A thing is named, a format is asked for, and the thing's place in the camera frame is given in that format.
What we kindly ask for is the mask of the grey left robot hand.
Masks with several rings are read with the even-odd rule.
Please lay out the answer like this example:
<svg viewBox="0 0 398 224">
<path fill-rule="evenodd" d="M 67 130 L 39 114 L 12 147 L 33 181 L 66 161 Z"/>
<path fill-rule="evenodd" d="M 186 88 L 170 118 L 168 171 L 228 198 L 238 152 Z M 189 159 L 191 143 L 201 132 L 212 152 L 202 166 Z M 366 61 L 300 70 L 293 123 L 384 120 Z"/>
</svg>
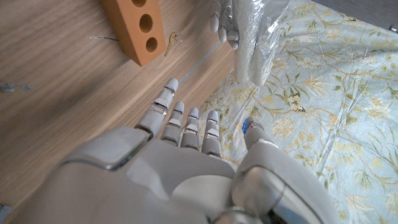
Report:
<svg viewBox="0 0 398 224">
<path fill-rule="evenodd" d="M 238 49 L 239 32 L 234 28 L 232 0 L 211 0 L 210 29 L 218 33 L 221 43 L 228 42 L 234 51 Z"/>
</svg>

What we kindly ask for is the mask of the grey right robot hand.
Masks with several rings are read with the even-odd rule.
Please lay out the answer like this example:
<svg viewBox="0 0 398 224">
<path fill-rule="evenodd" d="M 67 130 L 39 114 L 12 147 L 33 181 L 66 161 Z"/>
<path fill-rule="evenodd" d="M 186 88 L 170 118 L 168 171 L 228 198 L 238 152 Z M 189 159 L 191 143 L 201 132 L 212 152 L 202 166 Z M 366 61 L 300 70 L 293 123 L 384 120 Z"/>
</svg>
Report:
<svg viewBox="0 0 398 224">
<path fill-rule="evenodd" d="M 198 110 L 163 87 L 133 127 L 82 144 L 5 218 L 6 223 L 337 223 L 317 178 L 279 149 L 252 118 L 246 156 L 221 158 L 218 113 L 198 137 Z"/>
</svg>

